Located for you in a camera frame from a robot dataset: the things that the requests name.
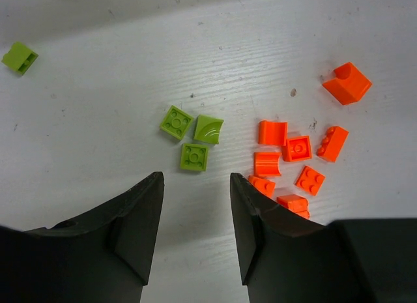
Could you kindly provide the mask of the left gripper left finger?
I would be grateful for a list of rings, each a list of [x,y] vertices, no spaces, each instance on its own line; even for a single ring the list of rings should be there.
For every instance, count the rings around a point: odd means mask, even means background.
[[[149,282],[164,176],[29,231],[1,228],[2,302],[139,302]]]

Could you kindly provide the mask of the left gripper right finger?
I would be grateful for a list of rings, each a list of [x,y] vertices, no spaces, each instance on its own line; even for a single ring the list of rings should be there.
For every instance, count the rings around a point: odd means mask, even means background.
[[[415,302],[416,220],[307,220],[230,176],[242,284],[251,302]]]

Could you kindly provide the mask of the lime green lego tile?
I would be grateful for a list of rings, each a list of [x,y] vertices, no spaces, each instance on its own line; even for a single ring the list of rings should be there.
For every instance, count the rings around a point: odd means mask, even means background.
[[[180,168],[190,171],[206,171],[209,148],[205,145],[184,143],[180,156]]]

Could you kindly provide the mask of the lime green curved lego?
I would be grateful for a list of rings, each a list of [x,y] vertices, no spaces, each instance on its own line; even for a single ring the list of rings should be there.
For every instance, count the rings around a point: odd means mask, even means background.
[[[194,139],[204,143],[219,144],[223,122],[223,119],[199,115],[195,126]]]

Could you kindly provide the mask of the lime green lego piece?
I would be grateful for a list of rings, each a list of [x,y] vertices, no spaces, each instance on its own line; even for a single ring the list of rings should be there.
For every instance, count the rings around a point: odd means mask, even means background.
[[[1,62],[13,72],[24,75],[38,58],[38,54],[21,42],[15,42]]]

